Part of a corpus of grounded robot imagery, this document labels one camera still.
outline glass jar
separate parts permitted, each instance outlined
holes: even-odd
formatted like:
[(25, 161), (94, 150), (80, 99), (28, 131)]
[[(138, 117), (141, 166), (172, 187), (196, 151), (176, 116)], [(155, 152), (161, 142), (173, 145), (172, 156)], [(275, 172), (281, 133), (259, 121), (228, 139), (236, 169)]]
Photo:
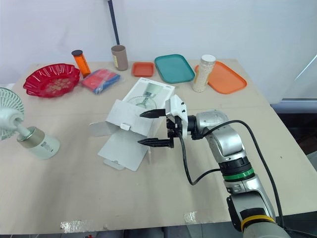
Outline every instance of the glass jar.
[(199, 68), (194, 79), (193, 90), (195, 92), (203, 92), (208, 83), (208, 77), (211, 73), (216, 58), (212, 55), (203, 55), (200, 60)]

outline white box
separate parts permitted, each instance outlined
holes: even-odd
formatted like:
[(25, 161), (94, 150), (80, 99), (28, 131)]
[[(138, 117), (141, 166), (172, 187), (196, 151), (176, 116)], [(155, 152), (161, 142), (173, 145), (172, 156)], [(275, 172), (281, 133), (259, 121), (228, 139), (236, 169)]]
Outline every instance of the white box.
[(165, 108), (165, 101), (174, 94), (175, 87), (140, 78), (124, 99), (116, 100), (106, 122), (92, 123), (93, 135), (112, 134), (98, 155), (104, 163), (118, 170), (128, 168), (136, 171), (146, 154), (147, 146), (137, 141), (155, 136), (166, 118), (141, 118), (142, 112)]

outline teal tray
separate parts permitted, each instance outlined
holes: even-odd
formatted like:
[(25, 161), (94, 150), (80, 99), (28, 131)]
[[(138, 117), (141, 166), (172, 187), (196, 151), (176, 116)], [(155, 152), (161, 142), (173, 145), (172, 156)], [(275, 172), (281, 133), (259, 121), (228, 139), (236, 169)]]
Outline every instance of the teal tray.
[(154, 60), (158, 73), (166, 83), (183, 83), (194, 79), (195, 73), (181, 55), (160, 56)]

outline wooden table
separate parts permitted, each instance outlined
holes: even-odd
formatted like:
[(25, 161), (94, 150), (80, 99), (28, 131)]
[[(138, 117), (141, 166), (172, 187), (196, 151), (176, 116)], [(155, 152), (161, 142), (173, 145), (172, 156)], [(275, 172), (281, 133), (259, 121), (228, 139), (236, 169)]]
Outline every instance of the wooden table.
[[(317, 173), (287, 128), (269, 106), (235, 59), (221, 60), (248, 82), (236, 93), (222, 95), (208, 87), (203, 93), (190, 83), (174, 84), (190, 114), (218, 109), (229, 119), (245, 121), (253, 130), (273, 174), (285, 215), (317, 210)], [(197, 60), (190, 60), (192, 67)], [(111, 62), (89, 63), (91, 70), (108, 68)], [(187, 182), (178, 140), (175, 148), (151, 149), (137, 172), (117, 171), (97, 155), (109, 137), (92, 137), (88, 125), (103, 121), (116, 99), (123, 99), (138, 78), (119, 72), (125, 81), (100, 95), (78, 85), (59, 98), (28, 96), (22, 85), (32, 65), (13, 90), (25, 105), (25, 126), (35, 125), (61, 142), (59, 152), (41, 161), (21, 147), (15, 138), (0, 142), (0, 233), (45, 234), (101, 231), (193, 223), (230, 221), (228, 193), (219, 172), (196, 186)], [(151, 78), (161, 81), (158, 73)], [(248, 158), (276, 210), (268, 176), (248, 132), (240, 133)], [(159, 138), (166, 138), (162, 124)], [(217, 168), (206, 140), (186, 140), (189, 170), (193, 178)], [(61, 229), (61, 224), (70, 225)]]

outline orange tray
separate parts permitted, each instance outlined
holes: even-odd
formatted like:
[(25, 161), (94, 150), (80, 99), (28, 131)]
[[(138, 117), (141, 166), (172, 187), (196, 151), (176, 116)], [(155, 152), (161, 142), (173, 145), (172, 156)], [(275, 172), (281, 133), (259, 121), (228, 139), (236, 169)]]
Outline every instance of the orange tray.
[(243, 77), (219, 61), (216, 61), (208, 78), (209, 86), (222, 94), (234, 93), (245, 88), (248, 84)]
[(152, 62), (135, 62), (132, 66), (132, 74), (135, 77), (152, 77), (154, 64)]

